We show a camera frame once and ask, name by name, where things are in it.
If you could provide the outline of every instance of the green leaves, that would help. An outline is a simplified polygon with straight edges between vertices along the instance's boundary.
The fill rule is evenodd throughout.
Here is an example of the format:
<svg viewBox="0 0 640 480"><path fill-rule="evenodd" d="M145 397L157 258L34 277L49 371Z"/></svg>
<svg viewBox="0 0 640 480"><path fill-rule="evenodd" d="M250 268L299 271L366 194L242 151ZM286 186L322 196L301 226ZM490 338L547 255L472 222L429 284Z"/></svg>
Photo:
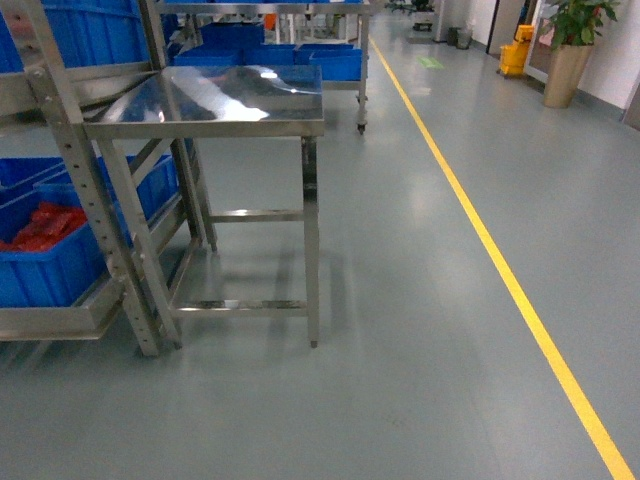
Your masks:
<svg viewBox="0 0 640 480"><path fill-rule="evenodd" d="M595 30L592 30L590 27L584 27L580 33L580 38L585 45L593 43L593 40L595 39Z"/></svg>
<svg viewBox="0 0 640 480"><path fill-rule="evenodd" d="M593 45L596 35L602 36L598 31L603 26L602 13L617 21L614 9L619 4L617 0L554 0L558 11L545 29L545 33L554 30L551 47Z"/></svg>

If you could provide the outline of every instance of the green floor sign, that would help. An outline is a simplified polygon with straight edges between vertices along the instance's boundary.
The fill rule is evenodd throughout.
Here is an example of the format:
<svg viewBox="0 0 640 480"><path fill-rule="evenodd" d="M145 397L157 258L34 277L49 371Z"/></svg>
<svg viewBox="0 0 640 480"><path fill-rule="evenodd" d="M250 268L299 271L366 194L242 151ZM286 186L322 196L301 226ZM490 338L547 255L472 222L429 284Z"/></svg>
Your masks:
<svg viewBox="0 0 640 480"><path fill-rule="evenodd" d="M424 68L444 68L444 65L433 57L418 57L418 61Z"/></svg>

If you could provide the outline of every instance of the plant pot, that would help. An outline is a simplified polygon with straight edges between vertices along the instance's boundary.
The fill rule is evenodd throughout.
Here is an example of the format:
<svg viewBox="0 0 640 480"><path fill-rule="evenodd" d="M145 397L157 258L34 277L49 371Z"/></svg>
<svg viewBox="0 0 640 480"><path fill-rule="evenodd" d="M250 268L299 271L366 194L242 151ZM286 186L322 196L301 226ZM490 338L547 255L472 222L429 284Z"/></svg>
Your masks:
<svg viewBox="0 0 640 480"><path fill-rule="evenodd" d="M578 90L593 45L561 45L551 54L549 78L544 88L545 107L567 108Z"/></svg>

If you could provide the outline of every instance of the table top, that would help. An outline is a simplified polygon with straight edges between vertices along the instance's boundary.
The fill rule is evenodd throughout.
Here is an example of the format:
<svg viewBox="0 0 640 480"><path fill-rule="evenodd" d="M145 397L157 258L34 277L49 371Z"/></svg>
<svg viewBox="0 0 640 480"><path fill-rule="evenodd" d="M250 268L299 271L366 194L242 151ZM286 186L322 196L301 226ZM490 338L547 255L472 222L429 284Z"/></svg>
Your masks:
<svg viewBox="0 0 640 480"><path fill-rule="evenodd" d="M317 66L167 67L85 122L91 138L319 136Z"/></svg>

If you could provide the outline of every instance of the stainless steel table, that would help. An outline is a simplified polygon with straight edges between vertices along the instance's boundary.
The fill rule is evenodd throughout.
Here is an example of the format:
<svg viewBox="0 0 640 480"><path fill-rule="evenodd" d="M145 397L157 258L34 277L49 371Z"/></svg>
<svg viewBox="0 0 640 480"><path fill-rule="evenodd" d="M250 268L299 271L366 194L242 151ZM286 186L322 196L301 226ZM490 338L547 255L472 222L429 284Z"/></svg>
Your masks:
<svg viewBox="0 0 640 480"><path fill-rule="evenodd" d="M316 137L324 133L322 87L315 66L167 67L113 105L88 119L87 135L98 141L131 233L134 260L146 279L165 335L181 344L179 318L219 316L307 316L309 341L319 336L319 233ZM301 138L301 210L236 210L213 214L201 174L194 137ZM127 163L118 139L149 139ZM136 187L171 147L180 179L192 240L172 281L162 274L157 246ZM206 239L216 251L214 224L221 222L304 222L304 301L221 300L181 303L177 293L194 255Z"/></svg>

